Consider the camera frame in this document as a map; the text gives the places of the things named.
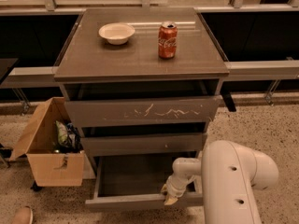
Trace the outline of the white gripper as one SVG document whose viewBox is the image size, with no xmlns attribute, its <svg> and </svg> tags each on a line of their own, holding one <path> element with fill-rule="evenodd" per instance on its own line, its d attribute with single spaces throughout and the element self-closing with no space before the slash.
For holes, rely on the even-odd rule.
<svg viewBox="0 0 299 224">
<path fill-rule="evenodd" d="M 164 204 L 165 205 L 173 205 L 178 201 L 189 184 L 193 182 L 195 179 L 194 175 L 178 175 L 171 174 L 166 183 L 161 188 L 161 193 L 165 196 Z"/>
</svg>

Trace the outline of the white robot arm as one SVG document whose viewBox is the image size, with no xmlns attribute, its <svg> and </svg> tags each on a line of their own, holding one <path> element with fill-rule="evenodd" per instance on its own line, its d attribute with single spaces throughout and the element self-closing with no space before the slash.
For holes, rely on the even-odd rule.
<svg viewBox="0 0 299 224">
<path fill-rule="evenodd" d="M 204 147 L 200 158 L 177 158 L 161 189 L 172 205 L 199 176 L 205 224 L 262 224 L 253 191 L 278 182 L 278 167 L 261 151 L 219 140 Z"/>
</svg>

